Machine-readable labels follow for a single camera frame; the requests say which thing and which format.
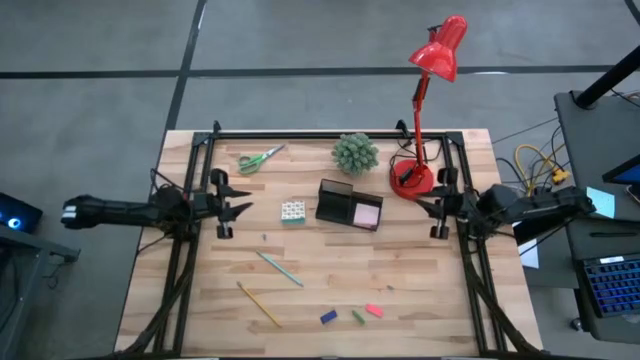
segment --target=pencil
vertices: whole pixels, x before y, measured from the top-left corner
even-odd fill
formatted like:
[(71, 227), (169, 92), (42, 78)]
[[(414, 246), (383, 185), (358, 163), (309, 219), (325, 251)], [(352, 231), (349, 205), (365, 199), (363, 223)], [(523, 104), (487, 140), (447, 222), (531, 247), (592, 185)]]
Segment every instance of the pencil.
[(275, 262), (273, 259), (271, 259), (269, 256), (267, 256), (267, 255), (265, 255), (265, 254), (263, 254), (263, 253), (261, 253), (260, 251), (257, 251), (257, 250), (256, 250), (256, 254), (260, 255), (261, 258), (265, 259), (269, 264), (273, 265), (274, 268), (278, 269), (286, 277), (291, 279), (291, 281), (293, 281), (294, 283), (304, 287), (304, 285), (302, 284), (302, 281), (300, 281), (295, 276), (291, 275), (291, 273), (289, 273), (287, 270), (285, 270), (282, 266), (278, 265), (278, 263)]
[(256, 305), (258, 305), (260, 310), (262, 310), (265, 314), (267, 314), (267, 316), (269, 317), (269, 319), (271, 319), (271, 321), (273, 321), (276, 325), (278, 325), (278, 327), (282, 327), (282, 325), (280, 325), (278, 320), (276, 320), (276, 318), (269, 312), (269, 310), (267, 310), (264, 306), (262, 306), (262, 304), (258, 302), (258, 299), (253, 297), (253, 294), (251, 294), (249, 290), (245, 289), (244, 286), (242, 286), (242, 283), (240, 283), (240, 281), (238, 281), (237, 284), (238, 284), (238, 287), (242, 289), (242, 291), (244, 291), (244, 293), (247, 294), (247, 296), (251, 298), (251, 300), (253, 300), (253, 302), (256, 303)]

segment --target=red desk lamp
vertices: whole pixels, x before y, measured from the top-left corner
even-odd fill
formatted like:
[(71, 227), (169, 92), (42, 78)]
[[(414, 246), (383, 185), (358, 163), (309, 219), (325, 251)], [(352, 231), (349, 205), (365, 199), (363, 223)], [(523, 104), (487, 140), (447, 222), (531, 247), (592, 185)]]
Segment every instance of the red desk lamp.
[(413, 95), (417, 159), (396, 163), (390, 179), (393, 191), (405, 199), (414, 200), (421, 193), (429, 192), (433, 188), (433, 174), (425, 164), (422, 155), (420, 111), (429, 85), (429, 74), (433, 73), (450, 82), (455, 81), (458, 69), (455, 51), (466, 31), (467, 21), (464, 17), (449, 16), (441, 27), (429, 28), (429, 43), (409, 58), (410, 62), (422, 68), (422, 76)]

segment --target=succulent plant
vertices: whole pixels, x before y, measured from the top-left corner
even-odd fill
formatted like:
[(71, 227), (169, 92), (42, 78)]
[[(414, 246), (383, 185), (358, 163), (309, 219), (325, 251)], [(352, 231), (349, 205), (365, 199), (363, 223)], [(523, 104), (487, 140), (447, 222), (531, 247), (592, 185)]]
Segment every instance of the succulent plant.
[(331, 155), (338, 168), (349, 175), (362, 175), (378, 165), (378, 148), (362, 133), (340, 135)]

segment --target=blue light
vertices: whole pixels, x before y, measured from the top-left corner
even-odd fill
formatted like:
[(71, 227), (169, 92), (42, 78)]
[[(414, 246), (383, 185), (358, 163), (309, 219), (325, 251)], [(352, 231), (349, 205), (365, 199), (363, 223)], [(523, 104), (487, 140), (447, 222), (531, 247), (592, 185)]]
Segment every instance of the blue light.
[(9, 225), (9, 227), (13, 230), (17, 230), (20, 225), (22, 225), (22, 221), (20, 221), (20, 219), (18, 218), (11, 218), (9, 219), (9, 222), (7, 222), (7, 225)]

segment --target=lamp base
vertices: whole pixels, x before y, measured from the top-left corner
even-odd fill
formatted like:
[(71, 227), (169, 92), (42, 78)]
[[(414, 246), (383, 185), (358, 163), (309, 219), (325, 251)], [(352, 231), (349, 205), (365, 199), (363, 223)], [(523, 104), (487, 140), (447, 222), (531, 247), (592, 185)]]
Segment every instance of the lamp base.
[[(404, 184), (401, 184), (400, 177), (410, 169), (413, 169), (413, 174)], [(400, 197), (407, 200), (415, 200), (420, 194), (433, 189), (433, 174), (431, 170), (427, 166), (422, 166), (418, 169), (416, 159), (407, 159), (396, 163), (393, 171), (396, 176), (391, 177), (389, 182), (393, 191)]]

